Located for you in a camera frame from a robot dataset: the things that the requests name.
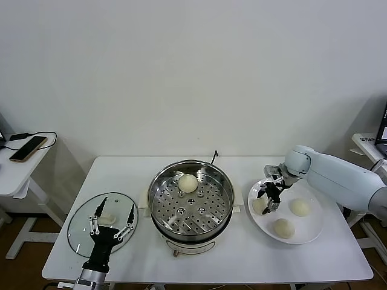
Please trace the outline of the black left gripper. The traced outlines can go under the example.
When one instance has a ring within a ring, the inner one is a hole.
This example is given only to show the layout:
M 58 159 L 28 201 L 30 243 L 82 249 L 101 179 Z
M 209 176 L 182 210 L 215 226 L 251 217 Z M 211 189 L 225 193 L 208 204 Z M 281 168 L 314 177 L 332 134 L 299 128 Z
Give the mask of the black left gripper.
M 94 214 L 89 217 L 90 237 L 94 246 L 89 259 L 83 264 L 83 269 L 109 271 L 108 263 L 113 247 L 118 245 L 134 229 L 135 204 L 132 204 L 126 225 L 121 230 L 105 226 L 99 227 L 98 219 L 102 215 L 107 199 L 105 197 L 97 206 Z

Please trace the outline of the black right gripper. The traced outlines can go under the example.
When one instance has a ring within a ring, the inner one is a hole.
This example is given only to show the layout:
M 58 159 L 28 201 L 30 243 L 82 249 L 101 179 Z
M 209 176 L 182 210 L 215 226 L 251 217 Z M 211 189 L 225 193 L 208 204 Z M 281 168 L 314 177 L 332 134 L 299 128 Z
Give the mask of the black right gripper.
M 281 186 L 274 184 L 273 182 L 266 182 L 260 185 L 257 198 L 263 197 L 265 194 L 272 201 L 268 201 L 266 208 L 262 211 L 262 215 L 276 211 L 278 208 L 278 202 L 281 201 L 280 195 L 283 191 Z

